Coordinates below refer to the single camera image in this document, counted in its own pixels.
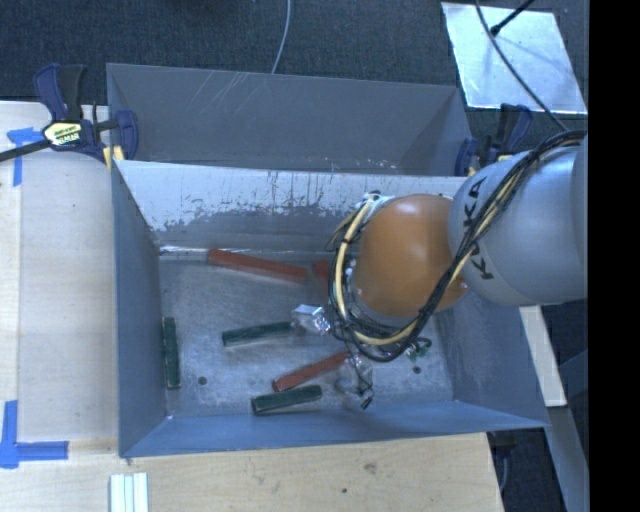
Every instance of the bin floor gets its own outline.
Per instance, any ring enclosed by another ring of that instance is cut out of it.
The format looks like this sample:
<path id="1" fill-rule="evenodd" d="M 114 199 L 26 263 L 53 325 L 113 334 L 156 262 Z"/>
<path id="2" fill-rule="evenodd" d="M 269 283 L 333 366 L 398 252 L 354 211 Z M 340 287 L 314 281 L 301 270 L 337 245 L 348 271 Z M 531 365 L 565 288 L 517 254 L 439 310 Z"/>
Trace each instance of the bin floor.
<path id="1" fill-rule="evenodd" d="M 326 258 L 326 253 L 318 258 Z M 311 262 L 288 262 L 310 268 Z M 314 282 L 294 284 L 207 265 L 202 261 L 160 262 L 162 314 L 174 317 L 182 385 L 167 390 L 167 409 L 177 416 L 252 414 L 251 398 L 272 393 L 271 382 L 297 368 L 344 350 L 331 335 L 288 335 L 226 348 L 222 332 L 291 319 L 299 304 L 321 304 Z M 432 319 L 424 335 L 433 345 L 416 362 L 399 357 L 373 368 L 375 404 L 397 403 L 419 393 L 429 402 L 453 399 L 451 377 Z M 340 378 L 356 381 L 349 364 L 320 376 L 323 397 L 314 409 L 357 407 L 359 399 L 335 388 Z"/>

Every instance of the blue tape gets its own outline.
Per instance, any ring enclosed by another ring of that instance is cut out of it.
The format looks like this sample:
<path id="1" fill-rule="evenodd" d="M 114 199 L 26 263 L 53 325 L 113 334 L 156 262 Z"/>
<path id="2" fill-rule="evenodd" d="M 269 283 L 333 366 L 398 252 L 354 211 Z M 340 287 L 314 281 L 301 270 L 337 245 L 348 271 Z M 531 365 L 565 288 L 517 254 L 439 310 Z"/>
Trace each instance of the blue tape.
<path id="1" fill-rule="evenodd" d="M 19 130 L 10 130 L 7 132 L 7 137 L 11 139 L 17 148 L 23 144 L 31 142 L 40 142 L 44 139 L 44 136 L 38 130 L 30 128 L 20 128 Z M 19 156 L 13 163 L 13 186 L 17 187 L 22 183 L 22 157 Z"/>
<path id="2" fill-rule="evenodd" d="M 0 468 L 15 469 L 20 462 L 30 460 L 66 460 L 69 441 L 18 443 L 18 401 L 5 402 L 2 441 L 0 441 Z"/>

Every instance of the table surface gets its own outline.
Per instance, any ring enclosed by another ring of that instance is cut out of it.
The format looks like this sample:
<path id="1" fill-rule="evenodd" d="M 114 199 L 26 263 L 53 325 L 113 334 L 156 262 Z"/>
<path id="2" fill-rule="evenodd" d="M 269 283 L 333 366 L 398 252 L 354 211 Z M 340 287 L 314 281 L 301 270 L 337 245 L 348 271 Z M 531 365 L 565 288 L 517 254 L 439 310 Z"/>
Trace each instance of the table surface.
<path id="1" fill-rule="evenodd" d="M 38 103 L 0 102 L 0 151 L 8 130 L 48 121 Z M 0 164 L 0 405 L 18 399 L 19 441 L 70 443 L 68 460 L 0 469 L 0 510 L 108 510 L 109 476 L 137 472 L 154 512 L 504 510 L 484 433 L 119 458 L 111 218 L 96 199 L 108 171 L 45 150 L 23 158 L 14 187 L 13 166 Z M 522 318 L 545 403 L 566 405 L 540 308 Z"/>

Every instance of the gray floor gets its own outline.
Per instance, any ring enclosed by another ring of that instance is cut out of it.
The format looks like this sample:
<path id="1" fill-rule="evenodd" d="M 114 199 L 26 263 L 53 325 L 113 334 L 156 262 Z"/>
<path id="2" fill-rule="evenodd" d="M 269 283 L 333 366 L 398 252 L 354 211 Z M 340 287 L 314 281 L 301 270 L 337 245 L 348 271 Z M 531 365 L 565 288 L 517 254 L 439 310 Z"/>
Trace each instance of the gray floor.
<path id="1" fill-rule="evenodd" d="M 292 3 L 278 73 L 460 85 L 440 2 Z M 482 4 L 515 8 L 520 2 Z M 539 0 L 531 6 L 555 15 L 587 105 L 589 8 L 588 0 Z M 38 69 L 51 62 L 81 63 L 88 66 L 81 99 L 98 104 L 106 104 L 107 62 L 269 72 L 286 18 L 286 0 L 0 0 L 0 9 L 0 99 L 34 101 Z M 482 141 L 497 129 L 495 111 L 468 109 L 467 117 Z M 571 129 L 587 126 L 584 117 L 560 117 Z M 522 149 L 556 131 L 548 117 L 535 114 Z M 560 365 L 587 347 L 587 301 L 545 307 L 544 314 Z M 571 407 L 588 458 L 588 393 L 573 398 Z M 544 432 L 519 431 L 514 439 L 507 512 L 565 510 Z"/>

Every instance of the wire bundle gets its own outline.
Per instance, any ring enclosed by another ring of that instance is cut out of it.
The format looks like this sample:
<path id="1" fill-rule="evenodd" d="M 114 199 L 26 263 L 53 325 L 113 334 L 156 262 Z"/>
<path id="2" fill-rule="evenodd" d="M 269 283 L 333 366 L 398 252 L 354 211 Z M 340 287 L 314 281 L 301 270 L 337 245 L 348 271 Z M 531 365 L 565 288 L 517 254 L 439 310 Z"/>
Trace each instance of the wire bundle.
<path id="1" fill-rule="evenodd" d="M 478 241 L 486 235 L 490 227 L 500 218 L 513 200 L 516 192 L 537 169 L 536 163 L 549 152 L 563 146 L 579 144 L 586 132 L 565 131 L 553 135 L 518 160 L 500 181 L 484 202 L 465 232 L 449 268 L 442 275 L 424 306 L 404 327 L 381 325 L 363 315 L 356 315 L 347 307 L 349 296 L 345 261 L 350 256 L 349 249 L 357 242 L 367 224 L 368 213 L 378 198 L 368 194 L 358 209 L 338 227 L 331 242 L 336 251 L 329 275 L 329 320 L 333 335 L 343 340 L 347 346 L 354 345 L 369 359 L 389 362 L 404 353 L 409 347 L 419 350 L 422 340 L 420 332 L 435 312 L 447 287 L 461 272 Z"/>

